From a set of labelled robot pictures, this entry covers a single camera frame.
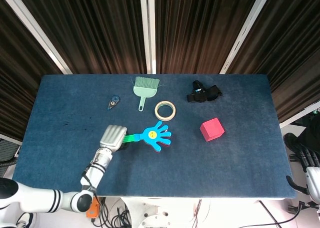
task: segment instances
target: brown curtain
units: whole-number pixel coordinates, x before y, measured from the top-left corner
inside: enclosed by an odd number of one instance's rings
[[[267,74],[282,122],[320,100],[320,0],[268,0],[227,73]]]
[[[61,72],[4,0],[0,14],[0,133],[22,141],[41,77]]]
[[[140,0],[22,0],[71,71],[146,73]]]
[[[219,73],[255,0],[155,0],[157,73]]]

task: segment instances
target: white floor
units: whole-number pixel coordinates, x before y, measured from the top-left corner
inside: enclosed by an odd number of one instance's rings
[[[293,132],[298,135],[302,132],[303,128],[297,126],[288,125],[282,129],[282,133]],[[306,180],[302,172],[301,166],[298,163],[291,163],[291,169],[295,182],[298,185],[305,186]],[[112,208],[112,213],[116,212],[117,207],[123,207],[119,198],[107,198],[107,206]],[[292,217],[291,214],[286,212],[287,205],[298,204],[298,201],[310,201],[308,196],[298,194],[295,200],[282,200],[282,201],[263,201],[270,212],[273,214],[278,222],[288,220]],[[196,207],[198,200],[193,200],[192,205],[186,206],[184,201],[181,201],[180,207],[174,207],[174,201],[172,204],[168,204],[169,212],[168,218],[170,218],[170,228],[191,228],[193,221],[193,210]],[[5,222],[15,223],[16,219],[22,212],[19,210],[16,204],[12,204],[7,209],[0,211],[0,220]],[[198,214],[198,227],[199,228],[238,228],[246,225],[256,225],[273,223],[271,217],[267,214],[260,203],[251,200],[240,199],[203,199],[201,208]],[[75,214],[67,211],[58,211],[55,214],[39,214],[36,224],[37,228],[93,228],[90,220],[86,218],[85,214]],[[318,228],[320,222],[316,210],[307,209],[302,211],[296,220],[281,224],[282,228]]]

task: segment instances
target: tape roll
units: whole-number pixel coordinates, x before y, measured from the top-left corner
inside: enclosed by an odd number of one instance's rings
[[[162,117],[162,116],[160,116],[159,115],[159,113],[158,113],[158,110],[159,110],[159,108],[160,107],[162,107],[162,106],[169,106],[169,107],[171,107],[171,109],[172,109],[172,114],[170,115],[170,116],[168,116],[168,117]],[[174,106],[174,104],[172,103],[172,102],[169,102],[169,101],[162,101],[162,102],[159,102],[156,106],[155,106],[155,108],[154,108],[154,113],[155,113],[155,116],[159,119],[159,120],[161,120],[161,121],[164,121],[164,122],[167,122],[167,121],[170,121],[173,117],[175,117],[175,115],[176,115],[176,107]]]

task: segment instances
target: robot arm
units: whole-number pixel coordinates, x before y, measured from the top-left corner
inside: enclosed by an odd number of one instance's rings
[[[0,178],[0,210],[18,202],[21,210],[27,213],[53,213],[59,209],[86,212],[113,157],[112,154],[121,147],[126,132],[126,127],[107,127],[100,141],[100,148],[82,174],[81,192],[63,193],[59,190],[31,188],[10,179]]]

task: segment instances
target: pink cube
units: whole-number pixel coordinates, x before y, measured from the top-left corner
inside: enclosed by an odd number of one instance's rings
[[[218,118],[203,122],[200,130],[207,142],[220,137],[225,132]]]

